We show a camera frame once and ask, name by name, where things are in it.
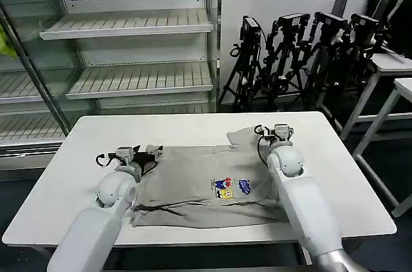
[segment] white desk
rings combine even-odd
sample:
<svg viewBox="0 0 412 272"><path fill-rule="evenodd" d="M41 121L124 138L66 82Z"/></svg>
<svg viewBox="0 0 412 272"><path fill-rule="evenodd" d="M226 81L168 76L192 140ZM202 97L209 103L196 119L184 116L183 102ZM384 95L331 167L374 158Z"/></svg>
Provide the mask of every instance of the white desk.
<svg viewBox="0 0 412 272"><path fill-rule="evenodd" d="M377 72L374 73L368 80L368 85L365 87L362 95L359 98L355 108L353 109L349 120L344 127L341 127L341 139L346 140L352 127L357 122L371 122L377 115L361 116L362 111L368 102L373 90L381 77L385 76L412 76L412 60L404 58L396 53L380 53L373 55L372 61L376 66ZM387 120L398 120L412 118L412 113L393 113L389 114Z"/></svg>
<svg viewBox="0 0 412 272"><path fill-rule="evenodd" d="M378 177L378 175L376 175L373 169L369 166L368 162L362 157L362 153L365 151L366 147L369 145L371 141L380 140L380 138L377 137L376 133L378 132L379 127L382 125L382 123L386 119L388 119L389 113L391 112L393 106L395 106L396 102L401 96L412 103L412 78L395 79L395 88L393 92L390 94L385 104L382 106L382 109L379 111L378 116L373 121L365 136L360 141L357 148L352 154L353 158L356 159L359 162L359 165L361 165L366 170L366 172L371 176L371 178L375 180L380 189L384 192L384 194L386 194L386 197L391 201L391 203L395 207L395 209L392 211L392 215L395 217L403 215L412 207L412 194L404 201L399 203L395 196L383 183L383 181Z"/></svg>
<svg viewBox="0 0 412 272"><path fill-rule="evenodd" d="M332 209L344 237L387 235L396 226L353 158L321 113L86 116L81 118L23 203L3 242L56 246L75 216L95 198L107 171L95 156L119 146L228 144L226 133L257 124L288 123ZM243 244L296 241L285 223L220 229L139 227L129 216L115 246Z"/></svg>

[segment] gray t-shirt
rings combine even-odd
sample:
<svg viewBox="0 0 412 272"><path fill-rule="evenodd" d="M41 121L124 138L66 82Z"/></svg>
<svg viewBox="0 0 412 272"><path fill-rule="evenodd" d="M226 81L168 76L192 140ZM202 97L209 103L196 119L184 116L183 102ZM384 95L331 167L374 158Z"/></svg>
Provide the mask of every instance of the gray t-shirt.
<svg viewBox="0 0 412 272"><path fill-rule="evenodd" d="M287 221L258 156L258 136L252 128L227 136L231 145L164 147L164 157L138 185L133 226L221 228Z"/></svg>

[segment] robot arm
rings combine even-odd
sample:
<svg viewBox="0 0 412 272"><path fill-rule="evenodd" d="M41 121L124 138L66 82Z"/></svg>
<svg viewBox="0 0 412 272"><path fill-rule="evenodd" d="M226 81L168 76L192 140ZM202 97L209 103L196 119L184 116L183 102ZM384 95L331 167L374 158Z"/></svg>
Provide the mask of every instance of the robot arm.
<svg viewBox="0 0 412 272"><path fill-rule="evenodd" d="M98 186L98 201L76 216L47 271L101 271L122 228L122 218L136 197L136 188L130 174L118 171L106 175Z"/></svg>
<svg viewBox="0 0 412 272"><path fill-rule="evenodd" d="M139 152L140 146L120 147L109 153L118 165L114 172L107 174L98 184L97 199L92 206L76 216L59 247L50 259L47 272L100 272L122 229L122 219L131 207L137 194L145 165L156 163L163 147L152 152Z"/></svg>
<svg viewBox="0 0 412 272"><path fill-rule="evenodd" d="M293 129L275 125L261 134L270 142L268 168L300 244L325 271L367 272L343 250L339 223L302 154L289 141Z"/></svg>

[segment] white shelf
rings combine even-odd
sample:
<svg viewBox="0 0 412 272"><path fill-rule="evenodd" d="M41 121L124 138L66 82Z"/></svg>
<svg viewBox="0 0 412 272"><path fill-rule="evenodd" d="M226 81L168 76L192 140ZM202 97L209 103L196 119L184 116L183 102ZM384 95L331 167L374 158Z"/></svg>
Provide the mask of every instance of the white shelf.
<svg viewBox="0 0 412 272"><path fill-rule="evenodd" d="M86 68L68 99L211 91L207 62Z"/></svg>
<svg viewBox="0 0 412 272"><path fill-rule="evenodd" d="M211 32L204 8L69 14L41 32L44 40Z"/></svg>
<svg viewBox="0 0 412 272"><path fill-rule="evenodd" d="M42 71L53 96L67 91L72 69L48 69ZM43 102L39 92L25 71L0 73L0 104Z"/></svg>
<svg viewBox="0 0 412 272"><path fill-rule="evenodd" d="M0 118L0 141L56 141L64 139L59 125L50 113L22 114Z"/></svg>
<svg viewBox="0 0 412 272"><path fill-rule="evenodd" d="M100 114L192 114L209 113L209 104L169 105L154 107L135 107L121 109L103 109Z"/></svg>

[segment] graphic print on shirt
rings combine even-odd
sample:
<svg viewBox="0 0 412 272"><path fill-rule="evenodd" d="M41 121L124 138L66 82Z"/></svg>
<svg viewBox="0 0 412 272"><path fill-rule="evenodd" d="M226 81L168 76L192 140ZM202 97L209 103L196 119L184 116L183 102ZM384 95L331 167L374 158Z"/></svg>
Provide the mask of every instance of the graphic print on shirt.
<svg viewBox="0 0 412 272"><path fill-rule="evenodd" d="M211 180L211 187L214 194L219 199L241 199L248 197L252 193L250 180L234 179L226 177L225 179Z"/></svg>
<svg viewBox="0 0 412 272"><path fill-rule="evenodd" d="M224 180L215 180L214 187L220 188L221 190L225 190L226 188L233 185L232 179L227 177Z"/></svg>
<svg viewBox="0 0 412 272"><path fill-rule="evenodd" d="M233 199L233 193L231 190L218 190L216 197L221 199Z"/></svg>

